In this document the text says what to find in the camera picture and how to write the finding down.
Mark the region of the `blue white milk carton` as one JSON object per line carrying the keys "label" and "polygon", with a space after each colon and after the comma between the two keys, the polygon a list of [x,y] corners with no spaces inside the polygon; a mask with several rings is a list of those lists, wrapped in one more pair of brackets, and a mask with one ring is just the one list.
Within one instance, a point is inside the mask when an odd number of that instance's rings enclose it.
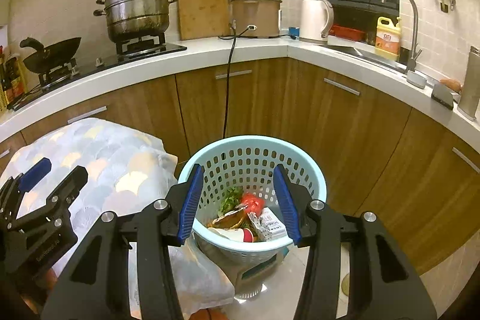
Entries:
{"label": "blue white milk carton", "polygon": [[247,217],[250,220],[253,232],[262,242],[273,241],[287,236],[285,225],[268,207],[264,207],[259,216],[254,212],[249,212]]}

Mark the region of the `red white paper cup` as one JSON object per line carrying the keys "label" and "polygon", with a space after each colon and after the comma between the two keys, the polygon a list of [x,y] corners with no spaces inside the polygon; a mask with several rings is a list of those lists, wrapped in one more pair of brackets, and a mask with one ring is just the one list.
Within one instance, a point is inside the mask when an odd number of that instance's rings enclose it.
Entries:
{"label": "red white paper cup", "polygon": [[208,227],[208,231],[219,235],[222,238],[225,238],[229,241],[239,242],[239,243],[255,243],[256,237],[249,228],[235,228],[235,229],[224,229],[224,228],[215,228]]}

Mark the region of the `red plastic bag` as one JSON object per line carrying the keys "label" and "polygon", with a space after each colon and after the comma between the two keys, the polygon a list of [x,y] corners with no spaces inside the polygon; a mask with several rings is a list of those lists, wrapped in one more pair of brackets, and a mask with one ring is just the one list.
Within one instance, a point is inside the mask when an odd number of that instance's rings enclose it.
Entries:
{"label": "red plastic bag", "polygon": [[261,216],[264,209],[264,200],[253,193],[243,193],[240,201],[245,206],[246,213],[253,213],[256,217]]}

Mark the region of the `green leafy vegetable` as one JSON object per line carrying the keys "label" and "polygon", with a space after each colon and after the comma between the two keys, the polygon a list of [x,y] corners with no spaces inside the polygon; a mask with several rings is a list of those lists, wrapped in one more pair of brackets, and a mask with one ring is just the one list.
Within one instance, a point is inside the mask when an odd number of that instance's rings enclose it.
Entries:
{"label": "green leafy vegetable", "polygon": [[235,186],[228,188],[225,191],[224,199],[220,204],[221,207],[218,210],[218,216],[222,216],[235,209],[241,203],[242,195],[242,187]]}

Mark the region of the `patterned table cloth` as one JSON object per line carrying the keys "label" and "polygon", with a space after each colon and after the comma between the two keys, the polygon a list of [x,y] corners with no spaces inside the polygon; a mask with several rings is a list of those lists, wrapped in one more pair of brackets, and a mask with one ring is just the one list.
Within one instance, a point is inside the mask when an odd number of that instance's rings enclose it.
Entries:
{"label": "patterned table cloth", "polygon": [[[72,229],[82,241],[104,211],[133,214],[166,196],[176,184],[177,158],[162,140],[101,119],[84,119],[50,132],[19,149],[1,169],[1,181],[26,172],[42,158],[49,174],[24,195],[19,216],[46,204],[53,189],[76,167],[88,172],[87,184],[69,209]],[[169,256],[184,318],[198,310],[233,302],[234,287],[224,272],[188,239]]]}

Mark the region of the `dark sauce bottle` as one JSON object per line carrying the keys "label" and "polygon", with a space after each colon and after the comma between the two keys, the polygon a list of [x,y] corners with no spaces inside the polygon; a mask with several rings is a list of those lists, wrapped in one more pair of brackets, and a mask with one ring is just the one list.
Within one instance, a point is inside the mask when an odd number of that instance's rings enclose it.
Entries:
{"label": "dark sauce bottle", "polygon": [[19,103],[26,94],[25,80],[19,60],[19,54],[11,54],[2,60],[1,64],[1,89],[9,110],[12,110],[13,106]]}

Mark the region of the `black wok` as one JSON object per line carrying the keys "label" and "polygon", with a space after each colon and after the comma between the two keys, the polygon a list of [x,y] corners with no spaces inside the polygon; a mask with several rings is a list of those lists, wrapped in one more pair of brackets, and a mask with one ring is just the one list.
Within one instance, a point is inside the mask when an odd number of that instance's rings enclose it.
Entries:
{"label": "black wok", "polygon": [[80,41],[80,37],[73,37],[50,46],[43,46],[40,41],[27,37],[19,43],[19,46],[35,50],[24,59],[24,65],[33,73],[43,74],[69,62],[77,52]]}

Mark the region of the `wooden lower cabinets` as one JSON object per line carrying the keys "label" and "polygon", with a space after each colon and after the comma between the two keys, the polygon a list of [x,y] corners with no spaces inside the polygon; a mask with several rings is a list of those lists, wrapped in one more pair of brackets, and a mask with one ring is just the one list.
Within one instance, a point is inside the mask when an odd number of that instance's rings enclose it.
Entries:
{"label": "wooden lower cabinets", "polygon": [[37,120],[4,146],[24,146],[69,115],[98,116],[160,138],[185,162],[222,136],[274,136],[306,151],[329,205],[378,214],[419,273],[479,233],[479,153],[453,131],[359,81],[292,58],[165,76]]}

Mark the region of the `light blue perforated basket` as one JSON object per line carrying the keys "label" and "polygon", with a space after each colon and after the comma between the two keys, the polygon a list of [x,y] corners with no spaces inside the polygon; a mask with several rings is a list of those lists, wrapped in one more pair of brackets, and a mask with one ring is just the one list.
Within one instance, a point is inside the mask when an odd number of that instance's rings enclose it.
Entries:
{"label": "light blue perforated basket", "polygon": [[178,178],[180,183],[187,180],[195,164],[203,168],[203,186],[193,222],[193,237],[205,253],[218,250],[237,263],[265,262],[293,242],[285,236],[273,241],[239,243],[208,231],[208,224],[219,217],[217,213],[228,188],[238,186],[243,193],[255,194],[281,218],[273,171],[282,165],[291,182],[304,186],[312,198],[327,200],[326,180],[317,163],[299,147],[277,138],[248,135],[217,140],[185,163]]}

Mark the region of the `black gas stove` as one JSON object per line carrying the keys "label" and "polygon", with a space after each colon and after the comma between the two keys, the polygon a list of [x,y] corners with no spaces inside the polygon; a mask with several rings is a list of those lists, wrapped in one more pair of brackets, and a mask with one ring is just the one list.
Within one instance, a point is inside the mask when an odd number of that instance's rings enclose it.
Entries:
{"label": "black gas stove", "polygon": [[164,54],[172,54],[187,50],[186,46],[172,44],[165,41],[165,35],[160,37],[140,37],[127,40],[116,45],[117,53],[112,56],[98,57],[92,62],[79,64],[73,57],[62,66],[51,69],[38,76],[38,84],[27,92],[19,103],[13,106],[14,111],[19,110],[38,99],[86,76],[118,67],[129,62],[143,60]]}

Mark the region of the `steel cylinder container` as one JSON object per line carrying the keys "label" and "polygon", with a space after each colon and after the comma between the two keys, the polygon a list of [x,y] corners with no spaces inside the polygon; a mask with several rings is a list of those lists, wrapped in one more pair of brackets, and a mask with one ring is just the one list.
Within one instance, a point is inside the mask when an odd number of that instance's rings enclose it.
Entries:
{"label": "steel cylinder container", "polygon": [[476,119],[479,105],[480,55],[479,49],[471,46],[465,74],[465,83],[461,88],[457,109],[470,121]]}

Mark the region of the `stainless steel steamer pot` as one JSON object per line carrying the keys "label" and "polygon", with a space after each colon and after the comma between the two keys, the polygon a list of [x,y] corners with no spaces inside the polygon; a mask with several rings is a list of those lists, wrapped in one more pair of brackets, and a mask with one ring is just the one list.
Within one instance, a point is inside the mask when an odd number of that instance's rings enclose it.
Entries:
{"label": "stainless steel steamer pot", "polygon": [[169,6],[177,0],[97,0],[93,15],[106,18],[114,43],[145,36],[162,36],[169,27]]}

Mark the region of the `yellow detergent bottle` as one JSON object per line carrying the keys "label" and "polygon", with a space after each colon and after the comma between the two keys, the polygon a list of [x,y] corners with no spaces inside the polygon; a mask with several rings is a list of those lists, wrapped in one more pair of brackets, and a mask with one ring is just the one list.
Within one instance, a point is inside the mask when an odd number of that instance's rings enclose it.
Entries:
{"label": "yellow detergent bottle", "polygon": [[400,58],[401,26],[400,19],[394,23],[387,17],[377,19],[375,54],[394,62]]}

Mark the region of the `wooden cutting board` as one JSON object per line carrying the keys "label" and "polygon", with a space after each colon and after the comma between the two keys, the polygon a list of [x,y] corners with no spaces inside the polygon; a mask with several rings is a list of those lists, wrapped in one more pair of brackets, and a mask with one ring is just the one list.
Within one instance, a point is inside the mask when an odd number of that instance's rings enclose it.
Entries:
{"label": "wooden cutting board", "polygon": [[230,32],[228,0],[178,0],[181,40],[226,36]]}

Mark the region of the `brown rice cooker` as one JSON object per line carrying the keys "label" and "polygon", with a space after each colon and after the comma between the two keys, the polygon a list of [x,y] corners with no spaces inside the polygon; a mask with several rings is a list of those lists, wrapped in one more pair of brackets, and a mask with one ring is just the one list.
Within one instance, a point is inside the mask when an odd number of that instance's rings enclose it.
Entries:
{"label": "brown rice cooker", "polygon": [[236,34],[273,38],[280,34],[281,0],[231,0]]}

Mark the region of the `white electric kettle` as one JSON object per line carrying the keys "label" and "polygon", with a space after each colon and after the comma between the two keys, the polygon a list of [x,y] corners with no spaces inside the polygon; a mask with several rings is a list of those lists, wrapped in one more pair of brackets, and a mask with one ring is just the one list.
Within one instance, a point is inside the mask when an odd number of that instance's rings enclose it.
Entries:
{"label": "white electric kettle", "polygon": [[333,6],[328,0],[303,0],[299,39],[326,46],[334,15]]}

